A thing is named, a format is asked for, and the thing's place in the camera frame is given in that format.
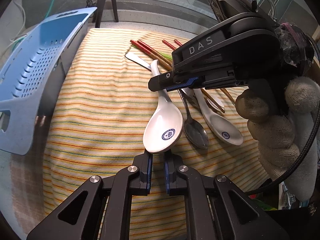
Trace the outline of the right hand in knit glove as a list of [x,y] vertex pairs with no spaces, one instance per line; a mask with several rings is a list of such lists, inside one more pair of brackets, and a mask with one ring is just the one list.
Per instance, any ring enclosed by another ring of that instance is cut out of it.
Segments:
[[319,107],[319,85],[308,77],[290,81],[285,90],[287,116],[271,114],[271,105],[251,89],[240,94],[235,107],[247,120],[251,136],[258,141],[259,161],[272,180],[283,175],[302,153]]

